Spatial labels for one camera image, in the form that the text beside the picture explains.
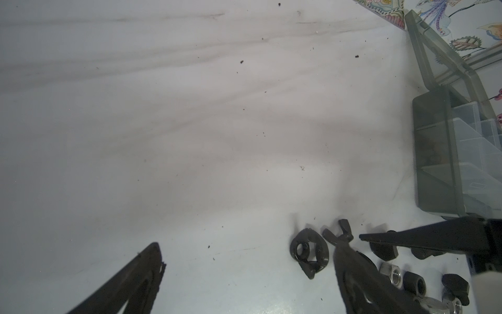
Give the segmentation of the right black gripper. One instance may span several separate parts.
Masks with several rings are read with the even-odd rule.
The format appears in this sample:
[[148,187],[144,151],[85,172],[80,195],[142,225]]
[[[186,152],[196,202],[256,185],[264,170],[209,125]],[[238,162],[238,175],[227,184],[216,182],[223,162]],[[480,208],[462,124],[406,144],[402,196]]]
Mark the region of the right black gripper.
[[462,217],[401,232],[361,234],[364,242],[468,253],[471,275],[501,273],[501,219]]

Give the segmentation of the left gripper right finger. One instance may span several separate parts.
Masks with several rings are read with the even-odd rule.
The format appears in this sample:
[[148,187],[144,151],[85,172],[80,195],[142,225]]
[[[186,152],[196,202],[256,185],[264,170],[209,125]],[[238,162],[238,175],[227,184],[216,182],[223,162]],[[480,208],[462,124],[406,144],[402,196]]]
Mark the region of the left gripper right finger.
[[333,261],[347,313],[426,313],[419,303],[393,286],[388,278],[341,236],[325,229],[323,238],[335,246]]

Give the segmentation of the black wing nut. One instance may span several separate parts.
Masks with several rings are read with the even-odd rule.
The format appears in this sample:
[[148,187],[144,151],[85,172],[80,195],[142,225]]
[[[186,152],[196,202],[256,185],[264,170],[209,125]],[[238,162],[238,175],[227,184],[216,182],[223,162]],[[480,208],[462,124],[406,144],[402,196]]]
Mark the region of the black wing nut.
[[290,243],[290,255],[309,280],[329,263],[329,249],[324,238],[311,228],[301,230]]
[[339,227],[342,231],[341,235],[335,235],[328,228],[322,231],[322,237],[330,244],[336,246],[339,243],[350,243],[354,236],[352,234],[352,229],[350,227],[350,223],[347,219],[342,218],[338,220]]

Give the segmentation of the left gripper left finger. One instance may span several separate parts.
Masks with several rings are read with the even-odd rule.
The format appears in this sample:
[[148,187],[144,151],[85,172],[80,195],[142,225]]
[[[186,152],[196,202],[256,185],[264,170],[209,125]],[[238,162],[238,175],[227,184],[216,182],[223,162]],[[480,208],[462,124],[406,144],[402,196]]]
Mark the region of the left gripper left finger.
[[71,313],[150,313],[166,264],[159,243],[153,242]]

